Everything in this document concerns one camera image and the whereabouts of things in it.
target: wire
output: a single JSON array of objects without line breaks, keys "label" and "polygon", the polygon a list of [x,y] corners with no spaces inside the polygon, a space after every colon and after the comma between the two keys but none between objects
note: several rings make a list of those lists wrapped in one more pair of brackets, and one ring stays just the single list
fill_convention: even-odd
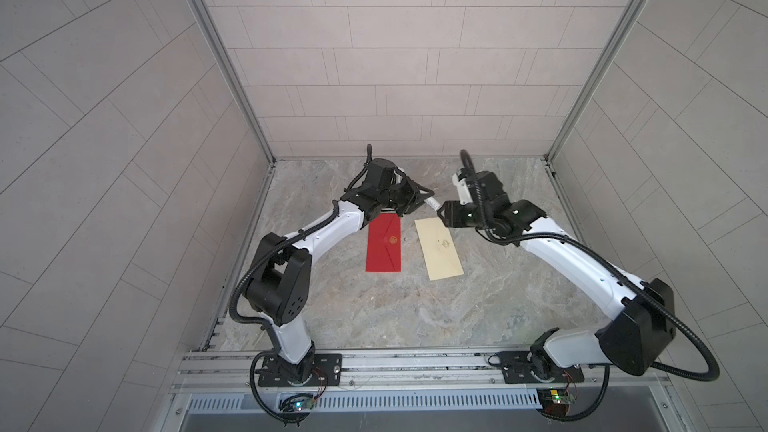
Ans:
[{"label": "wire", "polygon": [[592,412],[595,412],[598,407],[600,407],[600,403],[605,398],[605,392],[608,390],[608,379],[610,377],[610,366],[605,366],[605,372],[603,372],[603,384],[600,386],[600,392],[598,392],[598,396],[594,399],[594,402],[587,407],[586,409],[582,410],[578,414],[573,415],[552,415],[547,412],[544,412],[543,410],[537,410],[541,415],[548,419],[552,420],[559,420],[561,422],[575,422],[576,420],[581,420],[583,418],[586,418],[589,416]]},{"label": "wire", "polygon": [[240,322],[241,324],[261,324],[264,328],[271,328],[272,322],[267,320],[264,317],[259,316],[243,316],[240,315],[240,313],[237,311],[237,302],[240,300],[240,295],[245,290],[245,287],[250,283],[251,278],[254,276],[257,270],[264,266],[270,259],[272,259],[273,256],[280,253],[283,249],[289,247],[290,245],[293,245],[297,243],[298,241],[301,241],[310,235],[314,234],[315,232],[319,231],[325,226],[328,226],[333,222],[333,219],[339,216],[339,201],[334,200],[333,201],[333,210],[331,211],[331,214],[325,218],[325,220],[322,220],[321,222],[317,223],[316,225],[308,228],[305,231],[299,230],[298,235],[294,235],[291,238],[287,238],[283,240],[281,243],[275,245],[266,252],[266,254],[259,257],[259,259],[256,261],[256,263],[248,269],[248,272],[246,272],[242,278],[238,281],[237,285],[235,286],[235,289],[232,291],[232,295],[230,296],[230,306],[229,306],[229,314],[232,320],[235,322]]},{"label": "wire", "polygon": [[250,386],[250,391],[254,395],[254,399],[256,399],[256,403],[259,405],[259,407],[261,407],[261,409],[270,417],[280,420],[283,422],[283,425],[300,424],[302,420],[309,417],[309,413],[284,414],[281,412],[275,412],[266,404],[264,404],[264,400],[262,400],[261,396],[259,395],[259,391],[256,389],[256,374],[260,373],[256,372],[256,362],[258,362],[261,358],[266,359],[270,356],[277,356],[277,354],[274,350],[264,350],[263,352],[256,354],[254,360],[250,362],[250,369],[248,370],[248,385]]},{"label": "wire", "polygon": [[487,239],[490,242],[493,242],[499,245],[509,245],[509,244],[519,244],[522,241],[533,240],[535,238],[550,238],[554,240],[559,240],[562,243],[566,243],[576,247],[583,253],[592,257],[592,259],[594,259],[598,264],[602,265],[611,275],[616,277],[616,279],[619,281],[620,284],[624,285],[629,290],[634,292],[637,296],[642,298],[644,303],[648,304],[656,312],[659,312],[660,314],[662,314],[669,322],[672,322],[672,324],[680,332],[682,332],[683,335],[685,335],[688,338],[688,340],[694,345],[694,347],[696,347],[696,350],[699,351],[701,356],[704,358],[704,361],[706,362],[707,370],[706,372],[693,372],[691,370],[679,369],[666,364],[662,364],[661,362],[653,362],[650,365],[652,368],[656,368],[658,370],[667,372],[668,374],[677,375],[682,378],[698,380],[702,382],[711,382],[712,380],[716,380],[720,376],[720,366],[718,365],[717,360],[715,359],[714,355],[709,350],[709,348],[706,346],[706,344],[696,335],[695,332],[690,330],[690,328],[686,324],[684,324],[681,320],[675,317],[674,314],[669,312],[665,306],[663,306],[656,299],[651,297],[646,291],[644,291],[642,288],[638,287],[634,282],[629,280],[629,278],[626,275],[619,272],[619,270],[616,269],[616,267],[613,264],[611,264],[610,262],[602,258],[599,254],[597,254],[595,251],[593,251],[586,245],[580,243],[579,241],[573,239],[568,235],[554,234],[551,232],[535,232],[532,234],[520,235],[510,239],[500,239],[495,237],[491,232],[491,223],[488,221],[485,207],[483,206],[484,201],[482,197],[482,191],[480,189],[480,184],[477,180],[477,176],[475,175],[475,167],[472,164],[472,158],[469,157],[469,154],[466,150],[462,150],[460,152],[460,155],[462,158],[462,164],[467,169],[469,177],[472,180],[472,185],[473,185],[472,191],[475,193],[475,204],[478,206],[480,210],[480,219],[483,224],[483,229],[485,231],[485,234],[487,235]]}]

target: beige envelope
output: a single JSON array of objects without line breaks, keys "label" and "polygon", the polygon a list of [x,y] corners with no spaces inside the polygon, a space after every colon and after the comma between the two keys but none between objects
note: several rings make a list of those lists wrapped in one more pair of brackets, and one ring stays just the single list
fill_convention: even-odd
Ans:
[{"label": "beige envelope", "polygon": [[442,224],[439,217],[420,218],[413,221],[422,244],[424,260],[427,263],[429,280],[464,275],[462,263],[458,260],[451,231]]}]

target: tiled wall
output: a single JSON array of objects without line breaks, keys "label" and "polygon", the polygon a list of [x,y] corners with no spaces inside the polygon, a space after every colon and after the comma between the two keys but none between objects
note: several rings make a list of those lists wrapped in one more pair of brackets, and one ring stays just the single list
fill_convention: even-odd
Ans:
[{"label": "tiled wall", "polygon": [[278,157],[545,153],[628,0],[206,0]]},{"label": "tiled wall", "polygon": [[768,0],[650,0],[554,160],[590,244],[671,284],[719,358],[676,380],[699,432],[768,430],[767,83]]},{"label": "tiled wall", "polygon": [[0,0],[0,24],[0,430],[141,430],[266,160],[185,0]]}]

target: envelope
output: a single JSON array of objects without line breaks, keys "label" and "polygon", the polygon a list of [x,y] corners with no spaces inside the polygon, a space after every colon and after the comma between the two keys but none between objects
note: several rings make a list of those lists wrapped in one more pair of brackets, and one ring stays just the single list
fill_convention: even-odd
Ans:
[{"label": "envelope", "polygon": [[400,272],[400,217],[381,214],[368,224],[367,272]]},{"label": "envelope", "polygon": [[429,280],[464,275],[462,263],[458,260],[451,231],[442,224],[439,217],[421,218],[413,221],[422,244]]}]

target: marble floor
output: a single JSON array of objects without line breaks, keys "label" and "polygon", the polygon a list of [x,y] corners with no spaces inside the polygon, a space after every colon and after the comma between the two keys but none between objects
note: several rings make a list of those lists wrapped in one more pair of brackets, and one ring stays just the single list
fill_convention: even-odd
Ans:
[{"label": "marble floor", "polygon": [[[362,162],[278,162],[246,265],[268,232],[293,232],[330,210],[331,200],[341,196]],[[394,162],[433,189],[440,202],[458,198],[451,184],[461,166],[458,158]],[[512,201],[526,198],[570,230],[540,158],[479,158],[475,168],[494,171]],[[413,221],[433,216],[423,206],[403,217],[400,273],[366,272],[366,229],[343,239],[312,266],[302,314],[318,349],[530,344],[552,327],[602,319],[586,295],[541,259],[511,245],[490,244],[472,229],[451,231],[465,274],[430,282]],[[240,309],[252,313],[243,299]],[[217,350],[270,348],[255,325],[226,318],[218,331]]]}]

